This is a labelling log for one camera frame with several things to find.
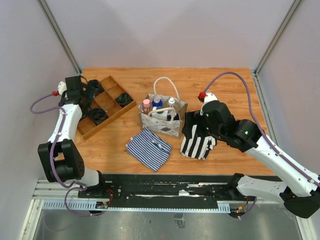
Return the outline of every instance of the bag handle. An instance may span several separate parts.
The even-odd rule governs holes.
[[[153,114],[153,113],[163,112],[163,111],[167,111],[167,110],[168,110],[168,112],[169,112],[169,111],[172,111],[172,112],[173,112],[173,114],[171,115],[171,120],[169,121],[169,122],[171,122],[171,121],[173,121],[174,115],[176,114],[176,110],[175,110],[173,107],[165,107],[165,108],[160,108],[160,109],[152,110],[152,111],[150,111],[150,112],[148,113],[147,116],[150,117],[150,115]]]
[[[177,90],[175,84],[171,81],[170,78],[168,78],[168,77],[166,77],[166,76],[159,77],[157,80],[154,81],[154,84],[153,84],[154,94],[157,95],[156,84],[157,84],[157,82],[158,82],[159,80],[161,80],[161,79],[166,79],[166,80],[168,80],[168,81],[172,84],[172,86],[173,86],[173,88],[174,88],[174,90],[175,90],[175,93],[176,93],[176,98],[177,98],[178,100],[180,100],[179,93],[178,93],[178,90]]]

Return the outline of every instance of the wooden tabletop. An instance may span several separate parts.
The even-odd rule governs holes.
[[[266,130],[248,68],[86,68],[83,76],[88,80],[101,81],[111,75],[137,103],[141,103],[147,93],[153,93],[153,84],[157,78],[165,76],[175,83],[180,99],[188,103],[188,111],[195,111],[202,106],[197,98],[199,92],[203,91],[215,76],[226,71],[234,71],[245,79],[250,89],[253,112],[262,128]],[[252,120],[245,87],[236,76],[231,74],[222,76],[209,90],[220,102],[227,104],[236,119]],[[165,80],[157,84],[157,92],[166,96],[175,95],[172,85]],[[102,173],[153,173],[126,152],[126,144],[130,138],[141,131],[138,111],[138,107],[134,107],[86,141],[77,132],[75,144],[86,167]],[[273,175],[262,163],[227,146],[224,142],[218,142],[206,160],[198,160],[180,154],[183,137],[176,139],[159,136],[172,145],[173,150],[157,174]]]

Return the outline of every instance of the wall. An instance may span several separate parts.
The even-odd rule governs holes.
[[[84,67],[254,69],[293,0],[47,0]]]
[[[320,1],[304,1],[260,74],[279,145],[320,174]],[[313,217],[320,237],[320,212]]]
[[[44,176],[38,144],[48,140],[58,119],[58,112],[35,116],[29,107],[75,72],[37,1],[2,0],[0,32],[0,238],[14,240]]]

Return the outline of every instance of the wooden organizer box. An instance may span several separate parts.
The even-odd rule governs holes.
[[[78,123],[77,129],[84,140],[92,137],[94,134],[118,119],[136,105],[136,101],[133,100],[132,96],[123,87],[121,87],[112,78],[112,76],[104,78],[101,81],[101,84],[104,92],[100,93],[94,98],[91,108],[102,108],[106,111],[108,118],[99,125],[95,125],[95,123],[88,116],[82,119]],[[121,107],[115,100],[122,93],[128,93],[133,100],[125,107]]]

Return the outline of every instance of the black and white striped cloth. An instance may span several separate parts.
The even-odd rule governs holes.
[[[169,158],[172,146],[146,127],[131,138],[126,151],[156,172]]]
[[[205,160],[217,145],[217,140],[213,136],[198,129],[195,112],[186,112],[182,133],[184,137],[180,153],[185,157]]]

